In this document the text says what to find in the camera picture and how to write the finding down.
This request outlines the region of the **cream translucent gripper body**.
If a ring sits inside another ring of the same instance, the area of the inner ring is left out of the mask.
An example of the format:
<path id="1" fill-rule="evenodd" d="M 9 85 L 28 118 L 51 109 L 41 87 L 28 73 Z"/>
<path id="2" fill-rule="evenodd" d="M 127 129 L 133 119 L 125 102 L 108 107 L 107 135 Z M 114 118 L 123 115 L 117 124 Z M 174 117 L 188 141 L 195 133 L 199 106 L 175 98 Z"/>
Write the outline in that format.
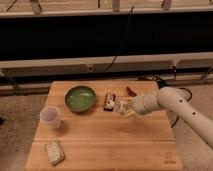
<path id="1" fill-rule="evenodd" d="M 118 112 L 122 117 L 130 117 L 135 114 L 132 108 L 132 97 L 117 99 L 115 102 L 115 111 Z"/>

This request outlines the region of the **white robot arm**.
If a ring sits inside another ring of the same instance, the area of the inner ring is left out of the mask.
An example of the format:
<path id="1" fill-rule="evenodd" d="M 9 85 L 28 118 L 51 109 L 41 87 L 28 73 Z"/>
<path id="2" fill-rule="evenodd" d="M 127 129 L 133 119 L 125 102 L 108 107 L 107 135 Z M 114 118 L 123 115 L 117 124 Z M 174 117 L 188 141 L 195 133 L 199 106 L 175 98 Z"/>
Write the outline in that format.
<path id="1" fill-rule="evenodd" d="M 213 121 L 191 106 L 180 89 L 163 87 L 158 91 L 118 99 L 115 109 L 123 116 L 144 116 L 159 110 L 171 111 L 182 118 L 213 149 Z"/>

